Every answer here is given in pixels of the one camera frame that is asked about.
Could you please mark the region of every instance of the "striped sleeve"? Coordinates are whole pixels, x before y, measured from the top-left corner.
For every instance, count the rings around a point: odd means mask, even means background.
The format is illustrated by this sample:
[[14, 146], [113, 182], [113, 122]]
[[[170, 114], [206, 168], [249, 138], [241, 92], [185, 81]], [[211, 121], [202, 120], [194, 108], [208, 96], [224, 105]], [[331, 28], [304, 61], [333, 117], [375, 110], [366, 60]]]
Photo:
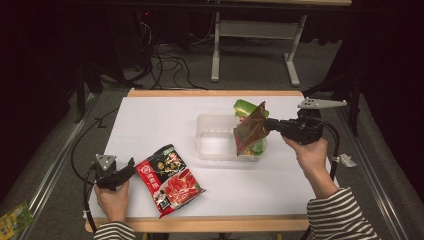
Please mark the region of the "striped sleeve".
[[307, 210], [314, 239], [379, 239], [350, 188], [310, 200]]
[[122, 222], [110, 222], [102, 224], [94, 235], [94, 240], [133, 240], [134, 231], [131, 227]]

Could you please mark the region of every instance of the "hand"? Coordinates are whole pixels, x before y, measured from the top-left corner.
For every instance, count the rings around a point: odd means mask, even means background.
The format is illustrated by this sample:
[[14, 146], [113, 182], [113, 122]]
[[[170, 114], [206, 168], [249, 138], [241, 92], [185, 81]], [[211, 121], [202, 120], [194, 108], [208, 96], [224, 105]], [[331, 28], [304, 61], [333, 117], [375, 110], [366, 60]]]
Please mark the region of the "hand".
[[94, 186], [97, 202], [106, 214], [109, 222], [125, 222], [128, 208], [129, 186], [129, 180], [122, 184], [121, 188], [117, 191], [101, 189], [97, 185]]
[[296, 152], [299, 165], [305, 177], [309, 180], [317, 198], [328, 198], [339, 190], [333, 180], [331, 180], [325, 167], [327, 140], [321, 138], [317, 142], [300, 145], [286, 137], [283, 137], [283, 139]]

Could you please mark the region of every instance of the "person's left hand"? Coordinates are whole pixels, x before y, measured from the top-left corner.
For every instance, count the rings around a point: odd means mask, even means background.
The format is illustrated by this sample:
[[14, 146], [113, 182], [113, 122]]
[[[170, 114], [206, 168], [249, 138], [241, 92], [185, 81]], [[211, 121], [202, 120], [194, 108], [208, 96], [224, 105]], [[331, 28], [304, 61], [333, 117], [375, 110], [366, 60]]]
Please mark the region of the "person's left hand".
[[129, 186], [129, 180], [122, 184], [121, 188], [117, 191], [101, 189], [97, 185], [94, 186], [97, 202], [106, 214], [109, 222], [125, 222], [128, 208]]

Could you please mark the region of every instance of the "white desk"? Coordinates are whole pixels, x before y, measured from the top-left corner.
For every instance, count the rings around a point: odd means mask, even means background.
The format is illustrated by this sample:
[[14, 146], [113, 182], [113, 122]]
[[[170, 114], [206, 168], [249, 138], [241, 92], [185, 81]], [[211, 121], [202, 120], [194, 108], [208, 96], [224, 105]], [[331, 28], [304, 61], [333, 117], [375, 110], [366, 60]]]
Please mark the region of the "white desk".
[[[278, 3], [278, 4], [300, 4], [320, 6], [350, 6], [351, 0], [230, 0], [230, 2], [255, 2], [255, 3]], [[281, 22], [256, 22], [256, 21], [234, 21], [221, 20], [220, 13], [215, 13], [215, 46], [212, 58], [213, 82], [219, 81], [219, 39], [221, 36], [230, 37], [254, 37], [269, 39], [291, 40], [289, 52], [284, 53], [284, 61], [289, 73], [292, 86], [300, 85], [299, 78], [294, 67], [293, 58], [305, 27], [306, 15], [302, 15], [297, 23]]]
[[[254, 165], [211, 167], [196, 157], [196, 118], [233, 114], [239, 98], [266, 101], [270, 117], [297, 118], [300, 92], [288, 91], [131, 91], [124, 98], [104, 154], [117, 156], [118, 169], [137, 163], [167, 144], [176, 151], [206, 192], [187, 206], [158, 219], [159, 212], [138, 175], [131, 178], [128, 224], [137, 232], [295, 231], [308, 226], [306, 203], [313, 191], [278, 132]], [[96, 224], [106, 221], [94, 193]]]

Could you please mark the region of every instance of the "transparent plastic bin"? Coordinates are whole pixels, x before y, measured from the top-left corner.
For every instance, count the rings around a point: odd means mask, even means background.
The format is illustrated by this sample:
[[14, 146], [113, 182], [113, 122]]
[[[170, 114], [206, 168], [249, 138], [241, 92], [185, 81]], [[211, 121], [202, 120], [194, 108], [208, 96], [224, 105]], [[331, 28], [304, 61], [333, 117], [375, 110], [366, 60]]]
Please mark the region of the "transparent plastic bin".
[[234, 115], [199, 115], [196, 126], [196, 150], [200, 160], [257, 162], [260, 156], [237, 156], [233, 129]]

